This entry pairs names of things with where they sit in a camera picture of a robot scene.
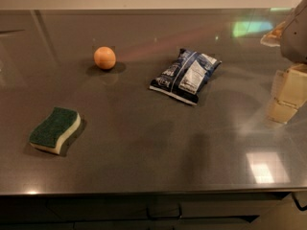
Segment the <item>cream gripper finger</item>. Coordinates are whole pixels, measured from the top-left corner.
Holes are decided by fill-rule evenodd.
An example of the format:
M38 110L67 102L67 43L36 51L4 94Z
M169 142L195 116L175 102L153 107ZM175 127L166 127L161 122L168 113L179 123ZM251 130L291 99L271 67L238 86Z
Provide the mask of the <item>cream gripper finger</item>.
M279 103L276 99L270 99L267 108L267 117L277 123L287 124L297 113L295 108Z

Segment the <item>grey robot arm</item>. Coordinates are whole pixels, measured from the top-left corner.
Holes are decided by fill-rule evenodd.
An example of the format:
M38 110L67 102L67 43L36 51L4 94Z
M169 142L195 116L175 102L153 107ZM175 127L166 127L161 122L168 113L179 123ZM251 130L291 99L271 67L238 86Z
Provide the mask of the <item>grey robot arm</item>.
M287 124L307 102L307 0L301 0L260 42L279 47L281 56L293 63L284 71L276 71L267 111L270 120Z

